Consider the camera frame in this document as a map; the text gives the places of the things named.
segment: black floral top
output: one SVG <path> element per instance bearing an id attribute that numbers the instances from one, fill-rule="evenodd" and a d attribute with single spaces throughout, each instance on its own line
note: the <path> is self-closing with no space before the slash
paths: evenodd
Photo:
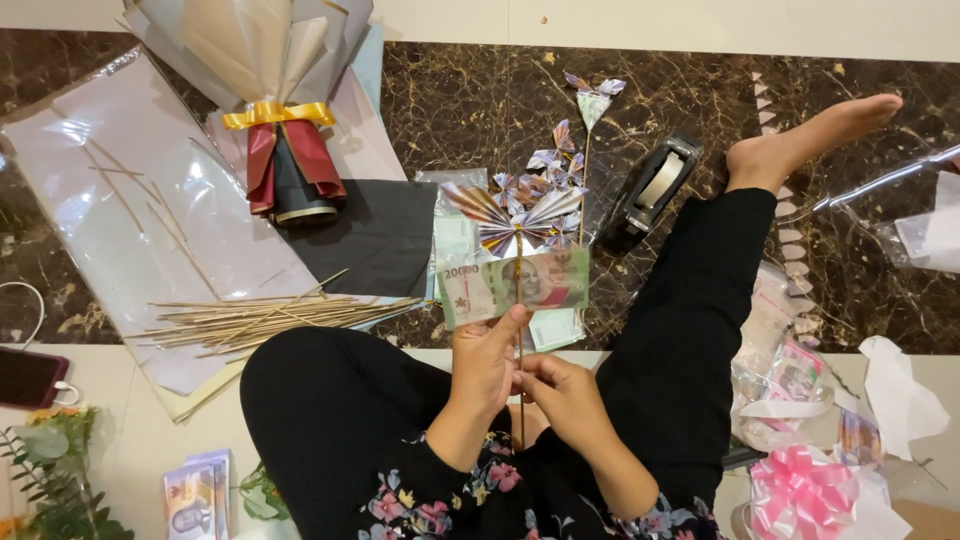
<path id="1" fill-rule="evenodd" d="M 349 524 L 358 540 L 724 540 L 703 502 L 672 508 L 663 495 L 643 518 L 614 519 L 586 497 L 565 491 L 563 479 L 542 479 L 548 493 L 525 482 L 515 467 L 510 434 L 487 433 L 470 473 L 443 463 L 421 433 L 403 441 L 378 473 L 370 502 Z"/>

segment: pink bow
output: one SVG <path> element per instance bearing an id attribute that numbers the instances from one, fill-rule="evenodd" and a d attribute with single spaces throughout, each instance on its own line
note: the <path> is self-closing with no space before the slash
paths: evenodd
<path id="1" fill-rule="evenodd" d="M 856 481 L 845 485 L 853 478 L 851 470 L 842 463 L 815 464 L 805 445 L 771 452 L 750 475 L 755 487 L 752 526 L 764 540 L 793 538 L 797 530 L 803 540 L 833 540 L 851 522 L 859 496 Z M 784 512 L 796 516 L 795 526 L 792 520 L 778 523 Z"/>

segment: white cable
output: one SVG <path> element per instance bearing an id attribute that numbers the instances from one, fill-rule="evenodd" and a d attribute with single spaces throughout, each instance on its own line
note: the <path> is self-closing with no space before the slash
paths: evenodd
<path id="1" fill-rule="evenodd" d="M 31 334 L 30 334 L 30 337 L 28 337 L 27 340 L 23 342 L 23 346 L 20 347 L 20 350 L 23 351 L 23 350 L 25 350 L 25 349 L 27 348 L 28 345 L 30 345 L 30 342 L 34 340 L 34 338 L 36 337 L 36 333 L 40 331 L 40 326 L 43 325 L 43 317 L 46 315 L 46 313 L 45 313 L 45 311 L 44 311 L 44 308 L 43 308 L 43 295 L 40 294 L 40 291 L 36 290 L 36 287 L 34 287 L 33 285 L 31 285 L 31 284 L 29 284 L 29 283 L 24 283 L 24 282 L 6 282 L 6 283 L 0 284 L 0 288 L 3 288 L 3 287 L 5 287 L 5 286 L 7 286 L 7 285 L 23 285 L 23 286 L 27 287 L 28 289 L 34 291 L 34 294 L 36 294 L 36 298 L 37 298 L 38 300 L 40 300 L 40 319 L 39 319 L 38 321 L 36 321 L 36 328 L 34 328 L 34 333 L 31 333 Z"/>

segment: gold ribbon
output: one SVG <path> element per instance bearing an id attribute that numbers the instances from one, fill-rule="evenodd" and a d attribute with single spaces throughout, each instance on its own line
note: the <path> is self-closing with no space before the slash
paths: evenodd
<path id="1" fill-rule="evenodd" d="M 283 107 L 276 102 L 260 101 L 254 103 L 251 110 L 224 114 L 221 119 L 228 130 L 243 130 L 257 124 L 273 124 L 284 120 L 310 120 L 322 126 L 337 123 L 333 112 L 320 102 Z"/>

